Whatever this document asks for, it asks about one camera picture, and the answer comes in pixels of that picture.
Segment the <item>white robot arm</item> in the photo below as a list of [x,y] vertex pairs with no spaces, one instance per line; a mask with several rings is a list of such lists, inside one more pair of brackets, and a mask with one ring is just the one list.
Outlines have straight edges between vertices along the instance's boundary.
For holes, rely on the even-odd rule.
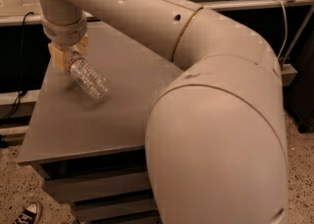
[[157,98],[146,162],[163,224],[288,224],[282,74],[254,30],[187,0],[40,0],[73,45],[86,11],[182,69]]

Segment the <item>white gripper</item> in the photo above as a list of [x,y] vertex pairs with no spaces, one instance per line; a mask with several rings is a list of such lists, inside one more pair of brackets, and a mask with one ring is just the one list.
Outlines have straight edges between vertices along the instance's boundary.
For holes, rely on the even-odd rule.
[[49,22],[45,16],[42,15],[41,23],[45,35],[54,41],[48,44],[48,49],[52,58],[52,65],[62,72],[67,72],[72,51],[64,46],[75,45],[75,51],[81,55],[87,54],[88,35],[86,34],[86,15],[82,14],[78,21],[71,25],[54,24]]

